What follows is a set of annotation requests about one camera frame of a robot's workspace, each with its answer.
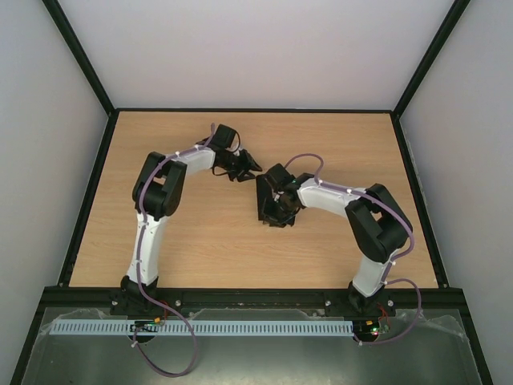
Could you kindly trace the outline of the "black folding glasses case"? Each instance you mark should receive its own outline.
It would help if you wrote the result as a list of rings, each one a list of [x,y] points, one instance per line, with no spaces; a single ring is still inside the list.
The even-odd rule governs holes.
[[[279,206],[273,195],[273,181],[268,173],[256,178],[256,200],[258,220],[264,224],[279,227]]]

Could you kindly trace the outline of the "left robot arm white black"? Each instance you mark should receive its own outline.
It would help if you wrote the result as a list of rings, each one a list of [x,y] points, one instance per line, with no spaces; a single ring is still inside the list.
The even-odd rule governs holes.
[[[186,177],[216,168],[237,182],[254,180],[262,171],[242,147],[238,131],[224,124],[213,124],[210,136],[188,149],[147,155],[132,190],[137,219],[135,246],[120,289],[113,293],[114,314],[146,316],[156,307],[170,309],[156,297],[165,229],[180,205]]]

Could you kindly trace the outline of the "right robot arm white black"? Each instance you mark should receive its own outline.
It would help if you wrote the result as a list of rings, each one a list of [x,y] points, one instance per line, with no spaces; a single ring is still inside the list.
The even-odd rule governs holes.
[[[348,302],[358,314],[369,313],[397,259],[414,247],[413,226],[382,184],[351,188],[322,181],[317,174],[294,176],[275,164],[256,178],[259,221],[271,227],[293,226],[303,209],[320,209],[345,218],[362,253],[348,286]]]

